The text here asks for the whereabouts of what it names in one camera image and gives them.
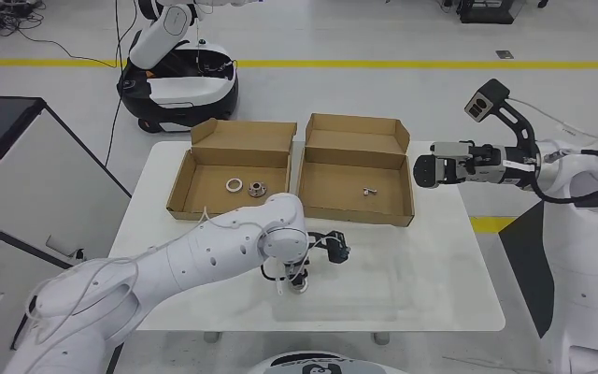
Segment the open cardboard box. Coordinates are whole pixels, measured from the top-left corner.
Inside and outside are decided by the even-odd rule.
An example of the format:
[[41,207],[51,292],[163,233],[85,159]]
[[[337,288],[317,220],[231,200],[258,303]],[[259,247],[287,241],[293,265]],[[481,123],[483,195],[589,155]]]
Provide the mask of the open cardboard box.
[[312,114],[297,189],[306,217],[409,226],[408,145],[398,120]]
[[[166,209],[178,220],[197,221],[204,207],[218,215],[259,206],[272,194],[288,192],[296,130],[297,123],[215,119],[194,126],[191,149],[183,157]],[[231,178],[243,181],[238,193],[226,190]],[[249,196],[255,181],[266,184],[264,196]]]

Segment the metal ring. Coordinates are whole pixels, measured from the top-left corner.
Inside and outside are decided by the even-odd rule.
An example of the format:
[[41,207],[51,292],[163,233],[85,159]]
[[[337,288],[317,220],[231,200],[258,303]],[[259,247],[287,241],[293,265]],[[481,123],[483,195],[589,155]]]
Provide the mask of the metal ring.
[[[237,187],[231,187],[231,183],[233,182],[237,182],[239,183],[239,185]],[[239,179],[239,178],[230,178],[227,182],[226,182],[226,190],[229,193],[238,193],[239,191],[241,191],[241,189],[243,188],[243,182]]]

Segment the small metal screw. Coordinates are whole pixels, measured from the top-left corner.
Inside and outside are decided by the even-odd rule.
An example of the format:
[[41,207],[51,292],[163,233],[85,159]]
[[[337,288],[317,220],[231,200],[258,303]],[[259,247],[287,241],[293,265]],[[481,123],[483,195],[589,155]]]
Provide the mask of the small metal screw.
[[372,190],[371,188],[363,187],[363,196],[368,196],[369,194],[377,194],[377,190]]

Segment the yellow floor line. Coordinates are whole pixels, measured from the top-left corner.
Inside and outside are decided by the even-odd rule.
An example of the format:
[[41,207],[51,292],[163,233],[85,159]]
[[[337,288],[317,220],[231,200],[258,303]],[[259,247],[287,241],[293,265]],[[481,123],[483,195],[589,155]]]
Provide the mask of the yellow floor line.
[[[101,60],[114,65],[114,60]],[[239,60],[239,67],[254,68],[361,68],[445,70],[595,70],[598,61],[368,61],[368,60]],[[0,59],[0,66],[104,67],[75,59]]]
[[469,217],[474,232],[479,234],[498,234],[516,219],[517,217]]

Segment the gray panel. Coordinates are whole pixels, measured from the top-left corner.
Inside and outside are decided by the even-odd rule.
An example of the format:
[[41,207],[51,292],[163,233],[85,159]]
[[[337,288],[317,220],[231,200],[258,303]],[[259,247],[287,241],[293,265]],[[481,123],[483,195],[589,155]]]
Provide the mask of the gray panel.
[[106,257],[129,197],[46,110],[0,162],[0,227],[63,261]]

